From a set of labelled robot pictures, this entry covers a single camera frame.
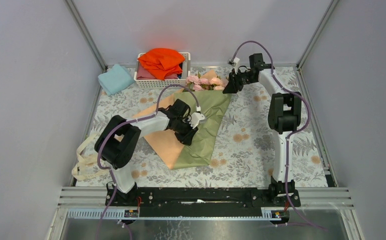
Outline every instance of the floor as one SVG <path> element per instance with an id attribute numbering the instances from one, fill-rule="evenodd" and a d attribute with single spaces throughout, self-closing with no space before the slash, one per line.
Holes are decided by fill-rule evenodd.
<path id="1" fill-rule="evenodd" d="M 227 78 L 230 67 L 193 67 L 191 74 L 205 74 L 209 70 L 221 78 Z M 289 89 L 299 91 L 293 67 L 276 67 L 277 74 Z M 139 89 L 132 84 L 122 92 L 99 97 L 90 134 L 100 133 L 110 118 L 121 115 L 126 118 L 154 105 L 160 89 Z M 168 90 L 169 96 L 175 89 Z M 231 98 L 216 138 L 209 166 L 170 170 L 156 155 L 149 144 L 140 139 L 128 164 L 131 175 L 139 187 L 267 187 L 273 171 L 274 144 L 268 127 L 267 116 L 270 96 L 258 83 L 246 85 Z M 307 113 L 302 106 L 302 124 Z M 91 143 L 85 155 L 95 153 Z M 296 135 L 293 146 L 292 170 L 297 187 L 327 187 L 323 166 L 311 126 Z M 97 166 L 86 168 L 96 173 Z M 111 181 L 109 174 L 77 181 L 80 187 L 102 187 Z"/>

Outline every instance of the folded towel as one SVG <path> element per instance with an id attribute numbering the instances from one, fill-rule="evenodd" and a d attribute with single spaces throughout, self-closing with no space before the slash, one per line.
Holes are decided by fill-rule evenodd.
<path id="1" fill-rule="evenodd" d="M 181 74 L 183 70 L 179 64 L 184 60 L 183 55 L 168 48 L 154 48 L 138 58 L 143 68 L 159 80 L 171 74 Z"/>
<path id="2" fill-rule="evenodd" d="M 108 96 L 117 94 L 134 83 L 128 70 L 118 64 L 115 64 L 108 72 L 100 74 L 98 78 L 100 86 Z"/>
<path id="3" fill-rule="evenodd" d="M 156 79 L 150 72 L 148 72 L 141 64 L 137 68 L 137 80 Z M 165 76 L 165 79 L 179 79 L 176 73 Z"/>

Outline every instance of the white basket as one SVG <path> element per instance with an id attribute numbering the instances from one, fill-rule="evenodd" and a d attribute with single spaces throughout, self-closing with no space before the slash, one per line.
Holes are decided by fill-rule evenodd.
<path id="1" fill-rule="evenodd" d="M 140 53 L 138 55 L 138 58 L 140 58 L 143 54 L 145 54 L 145 52 Z M 180 52 L 180 54 L 184 57 L 184 61 L 182 62 L 182 73 L 180 79 L 167 79 L 164 81 L 159 79 L 137 79 L 137 70 L 139 69 L 140 65 L 140 62 L 138 62 L 137 68 L 134 72 L 134 81 L 137 83 L 138 87 L 141 89 L 163 89 L 170 84 L 180 84 L 185 86 L 186 78 L 190 75 L 190 52 Z"/>

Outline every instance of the pink rose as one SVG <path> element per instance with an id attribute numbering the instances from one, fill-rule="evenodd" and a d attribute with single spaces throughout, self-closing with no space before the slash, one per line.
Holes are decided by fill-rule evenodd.
<path id="1" fill-rule="evenodd" d="M 198 84 L 199 83 L 199 78 L 198 76 L 188 76 L 186 79 L 185 79 L 188 83 L 195 83 L 195 84 Z"/>
<path id="2" fill-rule="evenodd" d="M 206 84 L 206 85 L 208 85 L 208 84 L 209 84 L 209 80 L 208 80 L 207 78 L 201 78 L 201 79 L 199 79 L 199 83 L 200 83 L 200 84 Z"/>
<path id="3" fill-rule="evenodd" d="M 229 84 L 229 81 L 227 79 L 222 79 L 222 86 L 225 88 Z"/>
<path id="4" fill-rule="evenodd" d="M 210 84 L 215 84 L 215 85 L 218 85 L 218 86 L 222 86 L 223 85 L 223 81 L 221 81 L 221 79 L 217 78 L 217 77 L 213 77 L 210 81 L 209 81 Z"/>
<path id="5" fill-rule="evenodd" d="M 194 86 L 193 86 L 193 89 L 195 90 L 195 91 L 203 91 L 204 89 L 200 86 L 200 85 L 198 85 L 198 84 L 195 84 Z"/>

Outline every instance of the white wall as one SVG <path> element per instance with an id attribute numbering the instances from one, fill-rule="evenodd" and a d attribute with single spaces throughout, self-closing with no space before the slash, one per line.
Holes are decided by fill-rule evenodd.
<path id="1" fill-rule="evenodd" d="M 225 64 L 242 42 L 261 42 L 276 63 L 296 63 L 330 0 L 75 0 L 108 65 L 135 63 L 152 48 L 191 53 L 195 64 Z M 245 46 L 243 62 L 260 53 Z"/>
<path id="2" fill-rule="evenodd" d="M 386 239 L 386 1 L 340 1 L 303 72 L 364 235 Z"/>
<path id="3" fill-rule="evenodd" d="M 44 239 L 99 73 L 63 0 L 0 1 L 0 240 Z"/>

